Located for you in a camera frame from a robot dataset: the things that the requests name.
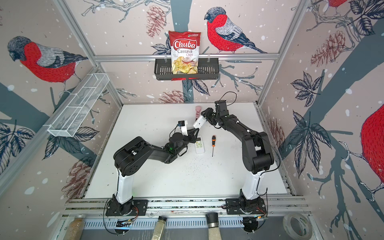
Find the orange black screwdriver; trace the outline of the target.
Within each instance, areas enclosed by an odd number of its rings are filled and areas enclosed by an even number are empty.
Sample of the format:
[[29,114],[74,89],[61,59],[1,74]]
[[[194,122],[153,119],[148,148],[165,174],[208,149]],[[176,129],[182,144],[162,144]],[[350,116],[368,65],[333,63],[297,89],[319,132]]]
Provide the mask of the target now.
[[212,157],[214,156],[215,145],[216,145],[216,136],[213,135],[212,136],[212,147],[213,147],[213,149],[212,149]]

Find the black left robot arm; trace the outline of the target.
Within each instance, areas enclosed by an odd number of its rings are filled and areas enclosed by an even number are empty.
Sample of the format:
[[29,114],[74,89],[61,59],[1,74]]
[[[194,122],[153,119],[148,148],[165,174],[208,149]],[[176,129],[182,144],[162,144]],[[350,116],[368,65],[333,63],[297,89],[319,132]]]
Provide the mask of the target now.
[[147,160],[170,164],[188,150],[188,144],[194,144],[199,129],[187,130],[187,135],[174,133],[163,147],[152,145],[142,137],[136,137],[114,153],[115,167],[118,170],[118,188],[115,196],[120,205],[132,200],[133,175]]

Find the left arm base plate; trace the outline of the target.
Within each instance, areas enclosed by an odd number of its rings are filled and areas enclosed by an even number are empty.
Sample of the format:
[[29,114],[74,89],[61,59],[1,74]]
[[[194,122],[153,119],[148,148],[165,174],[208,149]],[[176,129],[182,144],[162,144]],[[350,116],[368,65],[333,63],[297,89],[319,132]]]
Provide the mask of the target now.
[[107,203],[105,215],[107,217],[145,216],[148,203],[148,200],[139,200],[133,198],[124,204],[120,204],[117,199],[113,198]]

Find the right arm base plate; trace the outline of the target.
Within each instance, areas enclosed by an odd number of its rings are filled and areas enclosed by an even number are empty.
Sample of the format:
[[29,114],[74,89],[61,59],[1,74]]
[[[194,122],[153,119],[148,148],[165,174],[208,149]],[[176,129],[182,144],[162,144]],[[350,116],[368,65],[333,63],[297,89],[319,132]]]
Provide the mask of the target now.
[[225,199],[225,204],[222,206],[228,215],[266,215],[267,204],[264,199],[258,197],[254,200]]

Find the white remote control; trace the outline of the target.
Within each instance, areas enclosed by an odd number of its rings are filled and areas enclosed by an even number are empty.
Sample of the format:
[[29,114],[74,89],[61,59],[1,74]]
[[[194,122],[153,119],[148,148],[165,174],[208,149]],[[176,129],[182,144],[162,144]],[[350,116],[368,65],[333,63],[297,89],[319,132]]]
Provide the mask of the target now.
[[196,139],[195,150],[197,154],[203,154],[205,152],[204,143],[201,136],[198,136]]
[[207,122],[207,119],[200,115],[197,120],[194,122],[193,127],[195,129],[200,129],[205,123]]

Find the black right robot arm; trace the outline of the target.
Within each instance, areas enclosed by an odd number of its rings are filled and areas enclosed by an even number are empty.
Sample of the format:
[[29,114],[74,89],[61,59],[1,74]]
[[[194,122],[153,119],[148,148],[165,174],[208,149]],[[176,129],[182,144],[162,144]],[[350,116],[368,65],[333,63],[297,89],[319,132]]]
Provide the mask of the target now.
[[259,188],[266,173],[274,164],[273,147],[265,132],[257,132],[243,124],[238,117],[231,115],[225,100],[215,102],[215,108],[207,108],[201,112],[194,124],[196,127],[208,122],[233,134],[242,143],[242,160],[250,172],[240,190],[239,205],[245,213],[250,213],[262,205]]

